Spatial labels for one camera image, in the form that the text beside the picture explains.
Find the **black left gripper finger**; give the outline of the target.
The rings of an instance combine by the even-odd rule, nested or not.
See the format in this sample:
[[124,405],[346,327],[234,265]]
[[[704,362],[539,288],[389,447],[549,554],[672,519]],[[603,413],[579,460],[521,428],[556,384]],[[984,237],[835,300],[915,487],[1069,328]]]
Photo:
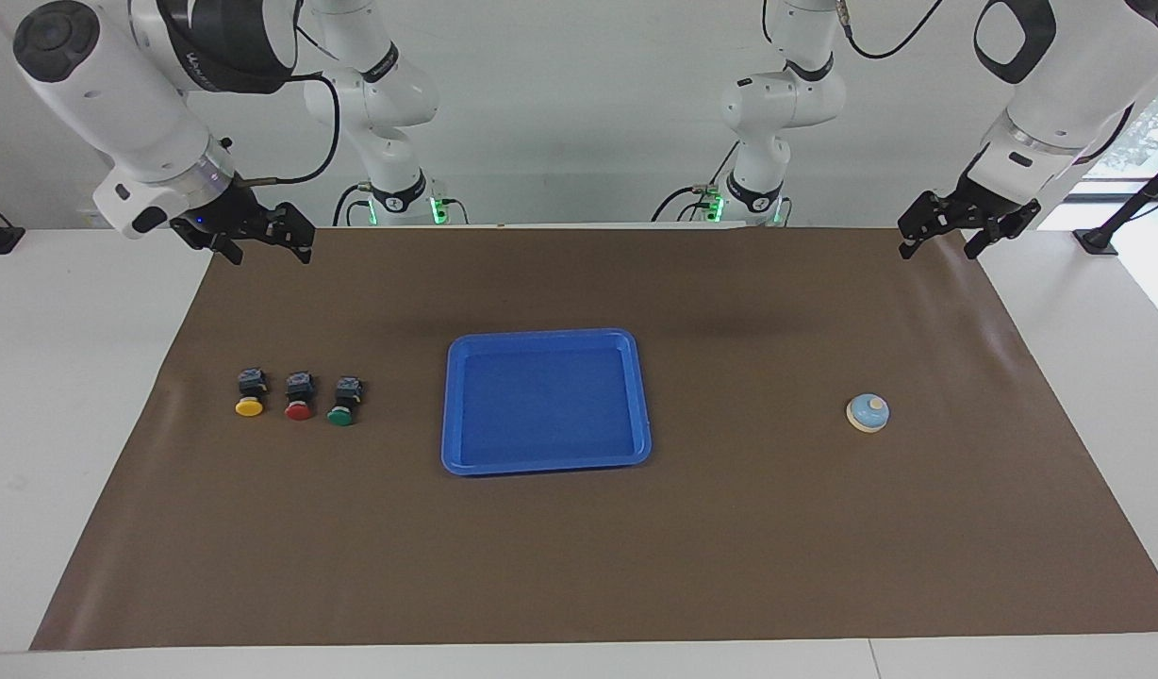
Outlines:
[[987,218],[974,236],[963,246],[967,260],[976,260],[989,246],[1007,238],[1006,218]]
[[897,228],[902,235],[902,244],[897,246],[897,251],[902,260],[911,260],[919,244],[940,235],[940,198],[932,190],[919,194],[897,219]]

